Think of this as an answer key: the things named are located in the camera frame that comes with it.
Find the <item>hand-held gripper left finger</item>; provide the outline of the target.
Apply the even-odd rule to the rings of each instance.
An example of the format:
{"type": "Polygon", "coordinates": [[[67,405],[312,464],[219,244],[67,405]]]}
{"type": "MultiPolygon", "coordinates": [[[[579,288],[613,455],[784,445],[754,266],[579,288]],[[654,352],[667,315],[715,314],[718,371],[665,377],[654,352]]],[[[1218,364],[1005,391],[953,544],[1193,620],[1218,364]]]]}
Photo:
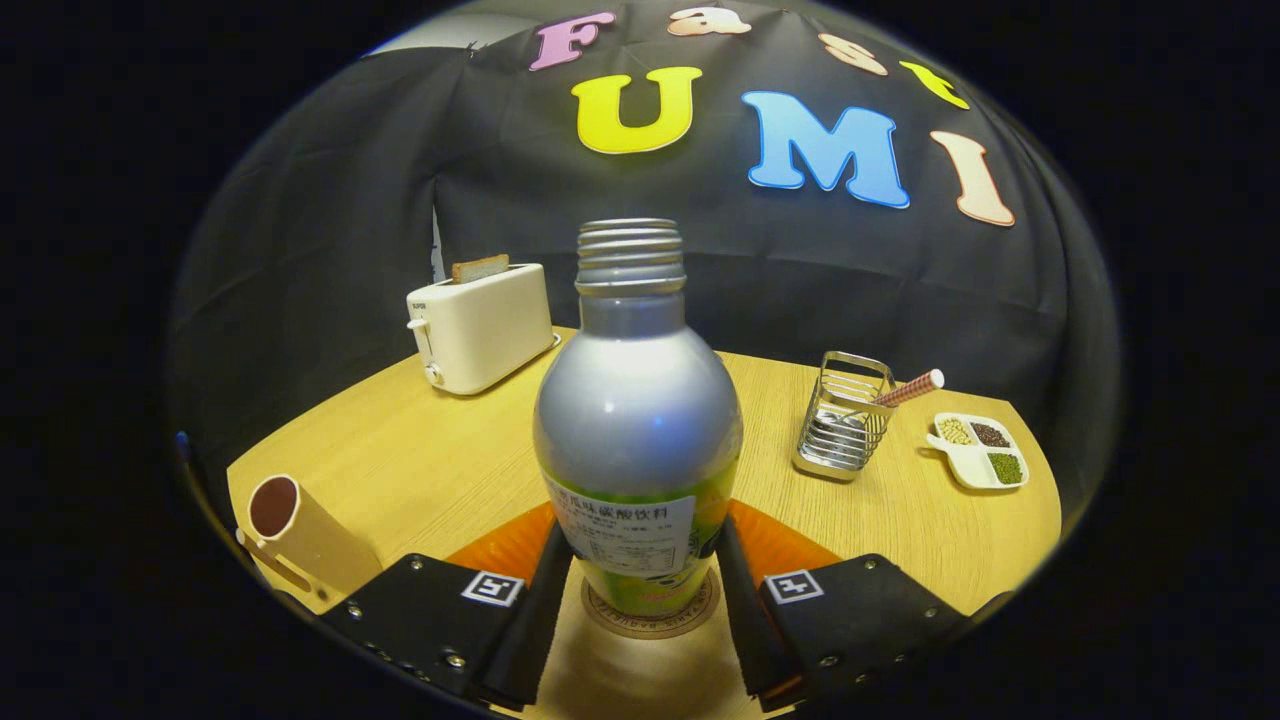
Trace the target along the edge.
{"type": "Polygon", "coordinates": [[[572,559],[545,502],[445,559],[402,556],[320,621],[416,684],[521,711],[538,701],[572,559]]]}

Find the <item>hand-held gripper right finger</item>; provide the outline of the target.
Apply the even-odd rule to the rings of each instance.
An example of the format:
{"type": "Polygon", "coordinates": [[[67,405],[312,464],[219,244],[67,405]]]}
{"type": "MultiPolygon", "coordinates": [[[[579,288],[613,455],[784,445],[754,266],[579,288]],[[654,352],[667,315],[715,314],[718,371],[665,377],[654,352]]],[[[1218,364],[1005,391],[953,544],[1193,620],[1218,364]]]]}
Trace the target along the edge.
{"type": "Polygon", "coordinates": [[[737,500],[716,557],[742,682],[765,711],[861,693],[972,626],[886,556],[844,559],[737,500]]]}

